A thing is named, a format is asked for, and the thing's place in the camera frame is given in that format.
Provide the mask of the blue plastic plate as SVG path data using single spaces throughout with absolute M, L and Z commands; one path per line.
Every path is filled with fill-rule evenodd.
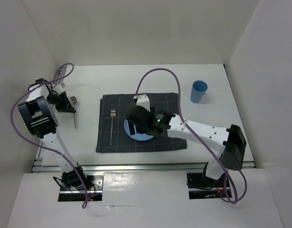
M 126 134 L 136 141 L 148 141 L 153 139 L 153 136 L 151 135 L 148 135 L 146 133 L 139 133 L 137 131 L 137 127 L 129 123 L 127 119 L 124 120 L 124 129 Z

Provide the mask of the silver spoon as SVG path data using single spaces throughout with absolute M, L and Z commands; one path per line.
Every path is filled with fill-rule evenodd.
M 77 104 L 77 99 L 76 99 L 76 97 L 75 96 L 71 96 L 70 97 L 70 102 L 71 102 L 71 104 L 72 104 L 72 106 L 74 108 L 74 113 L 73 113 L 73 115 L 74 115 L 74 128 L 76 130 L 77 129 L 77 121 L 76 121 L 76 104 Z

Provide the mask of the silver fork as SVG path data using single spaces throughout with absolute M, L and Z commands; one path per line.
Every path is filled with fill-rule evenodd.
M 116 116 L 116 108 L 112 107 L 110 112 L 111 117 L 111 129 L 110 129 L 110 145 L 112 145 L 112 139 L 113 139 L 113 126 L 114 126 L 114 118 Z

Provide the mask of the dark grey checked cloth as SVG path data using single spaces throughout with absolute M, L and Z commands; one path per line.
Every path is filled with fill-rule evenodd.
M 184 139 L 160 136 L 148 141 L 136 141 L 130 138 L 125 132 L 124 120 L 129 109 L 134 105 L 133 94 L 103 95 L 100 99 L 96 152 L 166 152 L 187 148 L 187 142 Z M 110 112 L 112 107 L 116 108 L 116 116 L 114 118 L 112 145 L 110 145 Z

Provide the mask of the blue plastic cup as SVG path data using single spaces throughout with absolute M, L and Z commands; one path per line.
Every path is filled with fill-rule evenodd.
M 190 101 L 192 103 L 199 103 L 208 89 L 206 82 L 202 80 L 194 81 L 192 84 Z

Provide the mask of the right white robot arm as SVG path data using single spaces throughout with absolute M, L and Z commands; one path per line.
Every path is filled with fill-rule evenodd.
M 126 119 L 140 132 L 153 137 L 165 136 L 205 143 L 218 158 L 208 162 L 201 175 L 202 183 L 206 186 L 213 186 L 225 171 L 241 171 L 243 168 L 247 142 L 237 125 L 232 124 L 229 128 L 209 126 L 182 120 L 180 115 L 168 111 L 150 112 L 138 105 L 129 109 Z

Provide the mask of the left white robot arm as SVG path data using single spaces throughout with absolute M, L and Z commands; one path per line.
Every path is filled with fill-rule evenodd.
M 54 107 L 59 113 L 75 114 L 76 98 L 68 98 L 61 85 L 53 87 L 43 78 L 31 84 L 28 91 L 30 94 L 26 101 L 18 104 L 28 131 L 57 151 L 55 158 L 62 172 L 59 182 L 69 190 L 83 190 L 88 185 L 88 177 L 63 143 L 58 132 L 58 120 L 52 110 Z

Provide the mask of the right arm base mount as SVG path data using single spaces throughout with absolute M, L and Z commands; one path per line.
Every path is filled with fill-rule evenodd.
M 203 173 L 187 173 L 186 177 L 190 200 L 217 199 L 220 197 L 227 199 L 224 192 L 225 174 L 218 180 L 210 179 Z

